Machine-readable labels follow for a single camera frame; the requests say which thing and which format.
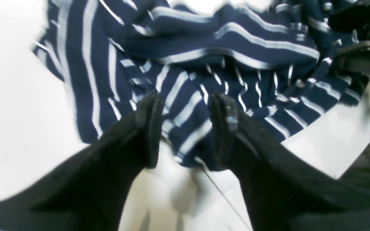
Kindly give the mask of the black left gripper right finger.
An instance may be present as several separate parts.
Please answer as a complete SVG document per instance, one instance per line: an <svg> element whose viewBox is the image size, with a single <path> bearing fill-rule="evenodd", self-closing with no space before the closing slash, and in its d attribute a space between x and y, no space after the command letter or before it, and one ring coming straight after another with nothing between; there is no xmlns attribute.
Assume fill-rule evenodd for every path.
<svg viewBox="0 0 370 231"><path fill-rule="evenodd" d="M235 101L210 101L216 162L237 177L255 231L370 231L370 173L334 179L286 149Z"/></svg>

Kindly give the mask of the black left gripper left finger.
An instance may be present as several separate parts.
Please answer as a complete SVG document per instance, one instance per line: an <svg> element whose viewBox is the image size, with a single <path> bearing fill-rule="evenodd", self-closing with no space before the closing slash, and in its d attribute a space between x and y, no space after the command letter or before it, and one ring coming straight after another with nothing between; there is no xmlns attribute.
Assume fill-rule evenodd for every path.
<svg viewBox="0 0 370 231"><path fill-rule="evenodd" d="M133 181L157 165L163 105L149 93L92 145L0 201L0 231L117 231Z"/></svg>

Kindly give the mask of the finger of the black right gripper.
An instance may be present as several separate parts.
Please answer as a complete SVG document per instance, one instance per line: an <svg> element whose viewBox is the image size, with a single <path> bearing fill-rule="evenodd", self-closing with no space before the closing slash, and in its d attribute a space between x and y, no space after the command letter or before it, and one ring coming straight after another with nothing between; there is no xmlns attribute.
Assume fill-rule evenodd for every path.
<svg viewBox="0 0 370 231"><path fill-rule="evenodd" d="M339 49L333 59L333 71L370 75L370 40Z"/></svg>

